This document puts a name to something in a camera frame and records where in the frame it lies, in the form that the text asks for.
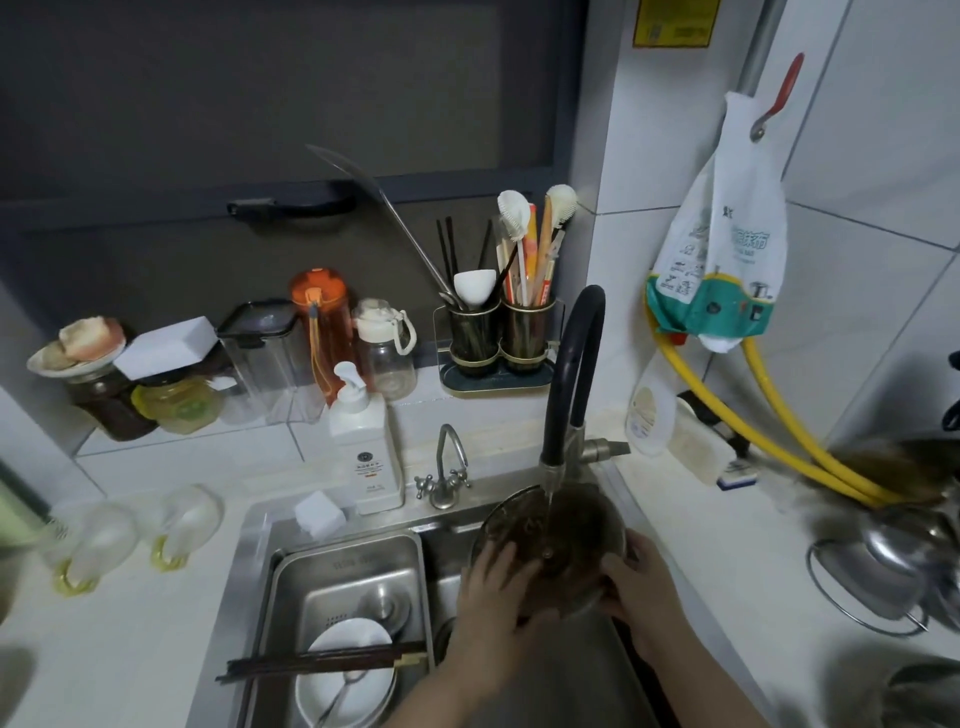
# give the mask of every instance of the cup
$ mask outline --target cup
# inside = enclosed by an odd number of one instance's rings
[[[556,299],[542,306],[504,303],[506,322],[500,349],[507,368],[516,374],[531,374],[546,359],[547,333]]]
[[[450,358],[467,376],[496,369],[499,356],[500,302],[483,311],[446,310],[450,318]]]

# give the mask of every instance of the small chrome faucet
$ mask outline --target small chrome faucet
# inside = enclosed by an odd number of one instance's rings
[[[450,441],[457,451],[460,468],[451,468],[450,474],[444,476],[444,445],[446,445],[447,435],[450,436]],[[414,482],[417,484],[417,498],[423,498],[424,493],[430,494],[430,505],[442,511],[457,502],[457,491],[460,486],[470,487],[467,477],[467,454],[453,425],[444,425],[440,428],[440,441],[437,443],[437,479],[434,480],[433,475],[430,474],[427,477],[415,477]]]

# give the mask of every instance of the wooden chopstick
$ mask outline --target wooden chopstick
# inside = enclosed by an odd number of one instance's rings
[[[264,655],[230,660],[227,663],[227,672],[216,680],[223,685],[259,677],[406,667],[422,662],[426,657],[424,641],[346,647],[295,655]]]

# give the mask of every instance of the stainless steel sink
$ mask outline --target stainless steel sink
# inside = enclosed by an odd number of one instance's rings
[[[653,535],[615,466],[594,465],[592,473],[624,522]],[[429,665],[400,670],[395,706],[444,656],[461,569],[483,519],[539,479],[536,468],[477,479],[442,513],[412,498],[396,511],[348,513],[347,525],[326,544],[313,543],[293,520],[293,506],[303,495],[254,506],[237,545],[187,728],[305,726],[293,680],[221,686],[214,677],[230,659],[305,649],[329,624],[353,616],[362,595],[384,582],[411,597],[412,616],[400,638],[427,639],[434,649]],[[674,576],[694,629],[770,718],[762,693],[702,600],[676,569]],[[524,669],[471,725],[601,723],[666,728],[676,721],[625,630],[594,612],[546,628]]]
[[[396,639],[427,640],[432,648],[422,563],[420,540],[412,533],[310,548],[282,558],[271,580],[259,653],[289,655],[309,649],[328,627],[355,617],[363,599],[377,588],[409,604]],[[427,670],[423,664],[400,670],[395,698],[412,690]],[[258,681],[248,704],[251,728],[305,724],[297,710],[292,678]]]

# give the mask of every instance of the soap dispenser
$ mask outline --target soap dispenser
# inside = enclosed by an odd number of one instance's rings
[[[357,513],[388,511],[403,505],[403,471],[387,426],[383,395],[370,394],[351,361],[333,373],[344,381],[328,415],[330,435],[347,464]]]

